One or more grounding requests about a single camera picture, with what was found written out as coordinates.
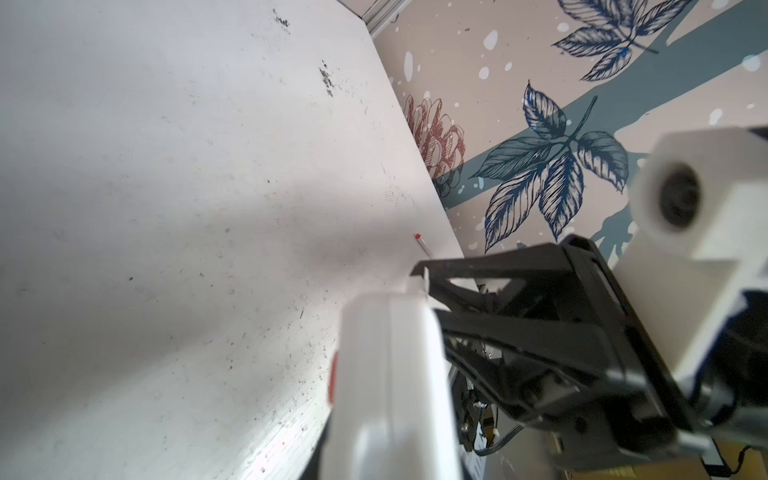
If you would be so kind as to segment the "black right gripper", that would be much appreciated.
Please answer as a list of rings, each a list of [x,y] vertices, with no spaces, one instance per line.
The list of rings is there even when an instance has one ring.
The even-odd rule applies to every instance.
[[[554,433],[553,463],[592,471],[698,456],[708,439],[595,244],[571,235],[483,257],[423,260],[446,355],[507,415]]]

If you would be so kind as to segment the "white remote control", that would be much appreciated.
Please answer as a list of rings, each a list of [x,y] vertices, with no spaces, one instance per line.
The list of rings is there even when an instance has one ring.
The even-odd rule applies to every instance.
[[[423,293],[365,294],[341,313],[322,479],[460,479],[440,325]]]

